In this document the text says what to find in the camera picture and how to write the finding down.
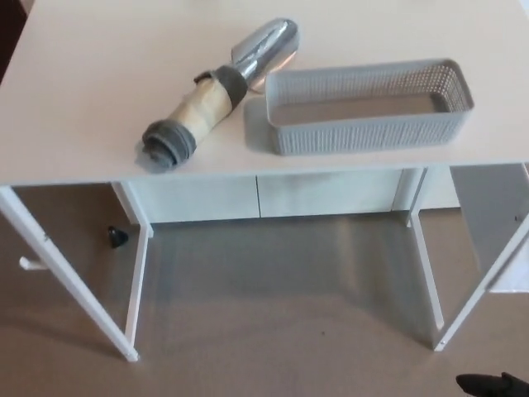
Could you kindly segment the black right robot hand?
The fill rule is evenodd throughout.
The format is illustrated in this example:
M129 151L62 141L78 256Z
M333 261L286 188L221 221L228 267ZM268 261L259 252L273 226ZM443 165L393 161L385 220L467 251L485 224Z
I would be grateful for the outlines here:
M514 375L461 374L457 385L468 395L476 397L528 397L528 383Z

